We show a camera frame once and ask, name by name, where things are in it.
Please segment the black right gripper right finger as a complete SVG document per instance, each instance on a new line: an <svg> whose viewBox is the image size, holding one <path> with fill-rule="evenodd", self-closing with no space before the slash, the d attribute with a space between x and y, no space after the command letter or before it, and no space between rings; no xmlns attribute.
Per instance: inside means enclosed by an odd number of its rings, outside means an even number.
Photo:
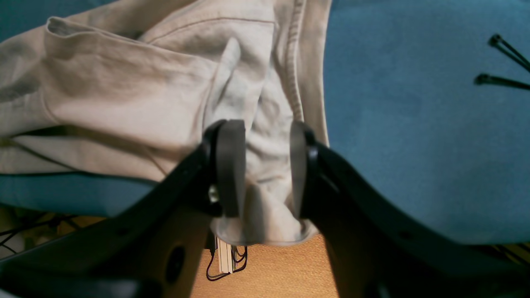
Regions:
<svg viewBox="0 0 530 298"><path fill-rule="evenodd" d="M290 162L295 215L324 236L341 298L528 298L528 268L408 217L300 121Z"/></svg>

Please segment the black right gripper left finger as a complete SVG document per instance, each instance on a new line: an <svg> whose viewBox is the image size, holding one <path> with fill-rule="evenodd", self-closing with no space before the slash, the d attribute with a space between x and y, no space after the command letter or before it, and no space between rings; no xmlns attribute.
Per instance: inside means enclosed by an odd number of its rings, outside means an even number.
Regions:
<svg viewBox="0 0 530 298"><path fill-rule="evenodd" d="M242 120L210 126L197 149L121 215L1 262L18 298L188 298L210 223L245 193Z"/></svg>

